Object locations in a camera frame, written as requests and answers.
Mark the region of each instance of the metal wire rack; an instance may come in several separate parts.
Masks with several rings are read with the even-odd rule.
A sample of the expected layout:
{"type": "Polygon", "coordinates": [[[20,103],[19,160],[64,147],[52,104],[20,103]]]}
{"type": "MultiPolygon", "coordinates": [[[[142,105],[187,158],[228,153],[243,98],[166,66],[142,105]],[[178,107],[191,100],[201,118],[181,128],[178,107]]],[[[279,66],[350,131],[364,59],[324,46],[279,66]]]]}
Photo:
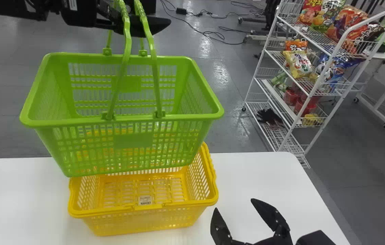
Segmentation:
{"type": "MultiPolygon", "coordinates": [[[[333,40],[325,33],[316,31],[298,20],[300,10],[302,9],[305,1],[283,0],[283,2],[285,7],[283,7],[276,16],[277,19],[287,27],[292,28],[296,33],[306,38],[307,41],[317,46],[317,48],[321,51],[331,56],[334,48],[338,46],[338,40],[333,40]]],[[[378,42],[345,39],[340,45],[336,56],[365,59],[369,56],[370,49],[377,43],[378,42]]]]}
{"type": "MultiPolygon", "coordinates": [[[[368,62],[372,59],[374,53],[385,40],[385,32],[377,42],[350,40],[347,39],[347,36],[351,31],[385,16],[385,11],[356,23],[342,34],[341,39],[333,40],[325,33],[316,31],[297,20],[303,4],[304,0],[282,0],[279,7],[276,9],[276,15],[271,26],[271,31],[267,36],[255,74],[253,75],[249,89],[247,90],[247,95],[244,100],[245,106],[242,110],[246,111],[248,109],[273,151],[291,152],[298,158],[302,166],[309,167],[305,154],[312,148],[313,144],[325,129],[350,90],[359,90],[359,87],[364,85],[363,83],[358,84],[357,79],[367,67],[368,62]],[[327,75],[326,72],[329,70],[335,57],[362,59],[362,62],[359,64],[359,70],[352,77],[351,81],[342,77],[337,83],[327,83],[320,81],[318,78],[316,81],[311,81],[309,78],[294,79],[286,68],[286,61],[281,52],[285,48],[285,40],[283,40],[282,37],[276,37],[277,28],[295,31],[299,37],[304,37],[310,45],[314,45],[317,47],[316,49],[319,49],[329,56],[328,62],[326,62],[318,77],[322,78],[327,75]],[[271,67],[274,68],[263,67],[263,58],[267,56],[278,65],[278,68],[275,68],[275,65],[271,65],[271,67]],[[296,113],[294,112],[295,108],[286,104],[284,101],[284,93],[281,91],[282,87],[278,86],[278,88],[273,85],[273,82],[275,81],[272,79],[282,72],[286,73],[288,76],[285,80],[285,84],[297,86],[300,88],[302,95],[305,95],[300,96],[300,98],[297,99],[297,102],[302,101],[302,97],[306,97],[306,100],[301,107],[300,102],[296,104],[296,113]],[[257,86],[261,93],[258,93],[257,90],[252,91],[252,87],[257,86]],[[339,99],[331,111],[325,113],[319,106],[312,109],[314,103],[311,103],[311,101],[313,99],[318,99],[318,96],[336,96],[339,97],[339,99]],[[284,127],[270,127],[268,124],[262,124],[258,121],[256,116],[257,111],[267,108],[272,109],[282,118],[284,127]],[[306,127],[317,127],[318,130],[314,138],[310,140],[309,144],[300,145],[292,132],[295,128],[306,127]]],[[[309,49],[308,58],[313,65],[317,65],[318,57],[316,53],[309,51],[309,49]]],[[[279,76],[278,80],[282,82],[282,76],[279,76]]]]}
{"type": "MultiPolygon", "coordinates": [[[[256,113],[254,113],[262,109],[272,108],[271,104],[269,102],[247,102],[246,106],[249,109],[250,113],[254,115],[257,125],[260,127],[261,131],[265,135],[265,138],[269,142],[273,151],[277,151],[277,149],[283,142],[285,135],[288,133],[288,130],[286,128],[272,128],[267,124],[262,124],[258,122],[256,113]]],[[[291,152],[295,155],[295,157],[297,157],[298,161],[302,164],[303,167],[310,168],[309,163],[305,157],[305,152],[298,143],[298,141],[294,138],[294,136],[291,136],[289,138],[282,151],[291,152]]]]}
{"type": "MultiPolygon", "coordinates": [[[[311,90],[314,88],[314,83],[306,77],[294,79],[285,67],[285,57],[281,51],[265,50],[265,52],[281,67],[281,69],[292,79],[292,81],[300,87],[303,93],[306,95],[311,93],[311,90]]],[[[312,64],[317,63],[318,57],[314,53],[309,53],[308,58],[311,60],[312,64]]],[[[346,90],[349,85],[348,83],[342,83],[341,81],[337,83],[321,83],[313,96],[341,96],[341,91],[346,90]]]]}
{"type": "MultiPolygon", "coordinates": [[[[278,112],[278,115],[283,117],[282,120],[286,123],[288,128],[291,127],[297,118],[296,113],[294,113],[295,107],[287,105],[283,101],[281,94],[275,90],[268,79],[256,79],[256,83],[270,100],[273,110],[278,112]]],[[[320,107],[315,107],[314,109],[309,110],[307,115],[301,117],[295,124],[295,127],[319,127],[323,124],[327,117],[328,114],[325,113],[320,107]]]]}

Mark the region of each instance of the green basket handle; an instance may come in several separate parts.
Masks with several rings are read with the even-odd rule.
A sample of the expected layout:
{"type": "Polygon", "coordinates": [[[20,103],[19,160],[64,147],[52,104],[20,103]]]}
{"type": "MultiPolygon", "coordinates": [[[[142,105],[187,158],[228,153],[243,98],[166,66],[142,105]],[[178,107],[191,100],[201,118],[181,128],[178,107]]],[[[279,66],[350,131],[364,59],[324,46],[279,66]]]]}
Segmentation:
{"type": "MultiPolygon", "coordinates": [[[[118,6],[120,8],[121,12],[121,19],[124,23],[124,53],[123,58],[121,59],[121,67],[120,71],[118,73],[118,76],[114,77],[114,81],[112,81],[112,89],[113,89],[113,95],[111,97],[111,102],[109,106],[108,112],[102,115],[102,118],[106,120],[112,120],[113,118],[113,109],[115,107],[115,102],[118,98],[118,93],[120,92],[120,83],[124,82],[124,77],[127,74],[127,64],[129,63],[129,56],[130,51],[132,50],[132,37],[130,36],[130,20],[129,20],[129,14],[127,13],[126,5],[124,4],[123,0],[115,0],[114,1],[114,8],[116,8],[116,3],[118,3],[118,6]]],[[[110,49],[110,42],[112,37],[112,30],[108,31],[108,41],[106,44],[106,48],[103,49],[103,54],[105,55],[111,55],[111,49],[110,49]]]]}
{"type": "MultiPolygon", "coordinates": [[[[150,56],[152,59],[153,83],[154,83],[155,99],[156,99],[156,112],[154,117],[162,118],[165,116],[165,112],[163,112],[162,110],[161,96],[159,92],[159,70],[158,70],[158,65],[156,60],[155,42],[153,40],[152,33],[150,32],[149,23],[147,22],[147,16],[145,15],[144,8],[141,2],[139,0],[134,0],[134,6],[135,6],[135,14],[140,17],[142,27],[144,29],[145,37],[147,38],[147,42],[149,43],[150,56]]],[[[140,39],[140,43],[141,43],[140,55],[143,56],[143,54],[141,53],[144,50],[144,42],[142,38],[140,39]]]]}

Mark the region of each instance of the plastic shopping basket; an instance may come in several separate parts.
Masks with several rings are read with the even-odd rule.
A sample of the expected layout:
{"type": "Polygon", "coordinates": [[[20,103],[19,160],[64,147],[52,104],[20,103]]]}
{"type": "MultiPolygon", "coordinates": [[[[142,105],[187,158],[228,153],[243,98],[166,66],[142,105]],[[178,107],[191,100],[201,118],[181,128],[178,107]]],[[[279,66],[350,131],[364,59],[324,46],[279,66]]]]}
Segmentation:
{"type": "Polygon", "coordinates": [[[125,14],[123,55],[110,55],[109,48],[51,53],[40,65],[20,120],[68,177],[190,164],[224,113],[193,60],[156,56],[141,10],[150,56],[146,50],[129,55],[125,14]]]}
{"type": "Polygon", "coordinates": [[[96,235],[186,227],[218,200],[208,147],[189,166],[70,179],[68,212],[96,235]]]}

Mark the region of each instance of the yellow basket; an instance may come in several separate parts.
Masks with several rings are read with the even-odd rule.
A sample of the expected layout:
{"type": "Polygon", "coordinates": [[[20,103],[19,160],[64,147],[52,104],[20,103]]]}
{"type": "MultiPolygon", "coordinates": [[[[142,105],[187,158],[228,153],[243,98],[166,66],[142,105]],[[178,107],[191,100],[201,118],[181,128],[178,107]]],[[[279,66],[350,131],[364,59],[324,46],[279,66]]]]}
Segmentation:
{"type": "Polygon", "coordinates": [[[70,178],[68,213],[99,236],[186,227],[218,200],[205,143],[188,166],[70,178]]]}

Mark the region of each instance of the power adapter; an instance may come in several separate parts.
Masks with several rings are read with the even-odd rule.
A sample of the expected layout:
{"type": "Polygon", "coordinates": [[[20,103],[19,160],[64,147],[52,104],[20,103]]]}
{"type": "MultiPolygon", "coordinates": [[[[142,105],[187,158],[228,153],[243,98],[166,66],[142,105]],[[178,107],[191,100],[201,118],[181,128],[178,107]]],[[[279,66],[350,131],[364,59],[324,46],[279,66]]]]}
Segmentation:
{"type": "Polygon", "coordinates": [[[188,11],[186,11],[186,9],[184,9],[184,8],[176,8],[176,14],[186,15],[187,13],[188,13],[188,11]]]}

